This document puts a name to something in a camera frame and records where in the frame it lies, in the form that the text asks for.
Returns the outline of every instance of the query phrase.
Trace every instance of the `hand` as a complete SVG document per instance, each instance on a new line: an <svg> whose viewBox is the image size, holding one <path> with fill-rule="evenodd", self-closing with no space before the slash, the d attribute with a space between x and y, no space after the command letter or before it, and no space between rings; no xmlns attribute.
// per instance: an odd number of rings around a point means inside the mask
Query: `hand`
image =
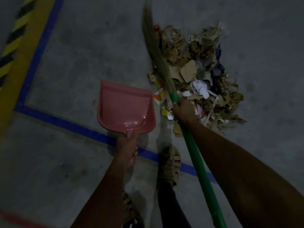
<svg viewBox="0 0 304 228"><path fill-rule="evenodd" d="M130 138L120 137L116 141L116 159L122 162L124 169L134 167L138 155L138 133L133 132Z"/></svg>
<svg viewBox="0 0 304 228"><path fill-rule="evenodd" d="M198 117L195 115L194 106L189 100L182 97L178 98L178 102L173 105L172 111L177 120L184 126L188 126L191 122L198 121Z"/></svg>

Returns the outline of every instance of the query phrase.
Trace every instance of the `broom bristles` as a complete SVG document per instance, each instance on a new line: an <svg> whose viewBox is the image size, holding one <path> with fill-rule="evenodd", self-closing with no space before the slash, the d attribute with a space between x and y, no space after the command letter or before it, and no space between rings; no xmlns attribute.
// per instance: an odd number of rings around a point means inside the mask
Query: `broom bristles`
<svg viewBox="0 0 304 228"><path fill-rule="evenodd" d="M151 7L148 6L147 3L145 3L142 18L142 31L145 38L147 50L152 60L152 64L156 70L156 75L164 83L165 89L169 92L169 94L171 94L176 91L176 88L171 77L169 64L163 57L160 49L158 48L157 40L154 37L152 11Z"/></svg>

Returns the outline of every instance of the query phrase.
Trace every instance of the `broom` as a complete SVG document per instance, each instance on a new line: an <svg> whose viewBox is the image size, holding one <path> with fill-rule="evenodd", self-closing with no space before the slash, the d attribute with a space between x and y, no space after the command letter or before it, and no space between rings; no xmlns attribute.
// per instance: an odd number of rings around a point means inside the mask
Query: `broom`
<svg viewBox="0 0 304 228"><path fill-rule="evenodd" d="M162 82L165 85L166 91L169 92L170 98L173 103L177 103L178 95L176 92L176 88L174 85L174 82L172 80L172 76L169 70L169 64L165 60L165 58L162 56L162 53L160 49L158 48L157 40L154 38L154 32L153 32L153 18L152 18L152 12L151 7L148 6L147 3L145 3L145 7L143 10L143 22L142 22L142 28L143 28L143 35L145 38L147 50L150 54L152 64L154 69L156 70L156 73L158 75L158 78L162 80ZM213 191L213 188L211 186L211 183L207 177L207 173L204 167L203 160L201 158L201 155L199 153L199 150L196 146L196 143L194 139L192 138L192 135L190 132L180 124L181 131L183 132L183 136L193 163L193 166L196 170L199 183L201 185L201 188L204 193L204 197L206 199L207 206L209 208L209 211L211 213L211 217L213 220L213 224L216 228L226 228L226 223L222 215L222 211L219 207L218 201L216 199L215 193Z"/></svg>

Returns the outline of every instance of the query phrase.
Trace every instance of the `sandal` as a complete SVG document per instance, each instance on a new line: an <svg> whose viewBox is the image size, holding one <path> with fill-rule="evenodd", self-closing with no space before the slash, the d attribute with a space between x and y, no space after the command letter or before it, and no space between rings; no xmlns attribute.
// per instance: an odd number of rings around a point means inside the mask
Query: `sandal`
<svg viewBox="0 0 304 228"><path fill-rule="evenodd" d="M181 156L174 147L166 148L159 155L158 186L161 182L168 182L171 186L176 186L181 167Z"/></svg>
<svg viewBox="0 0 304 228"><path fill-rule="evenodd" d="M144 228L144 222L141 218L140 214L135 210L133 203L131 202L131 199L129 195L124 191L122 195L123 202L126 206L124 211L124 225L123 227L130 227L131 224L133 224L132 227L140 227Z"/></svg>

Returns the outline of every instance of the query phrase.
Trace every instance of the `pink dustpan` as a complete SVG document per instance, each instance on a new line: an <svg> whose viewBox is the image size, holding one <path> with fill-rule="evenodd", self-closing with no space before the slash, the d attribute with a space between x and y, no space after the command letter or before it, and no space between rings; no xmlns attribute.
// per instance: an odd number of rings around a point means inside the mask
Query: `pink dustpan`
<svg viewBox="0 0 304 228"><path fill-rule="evenodd" d="M124 133L149 133L156 125L152 92L110 81L101 81L97 120L102 127Z"/></svg>

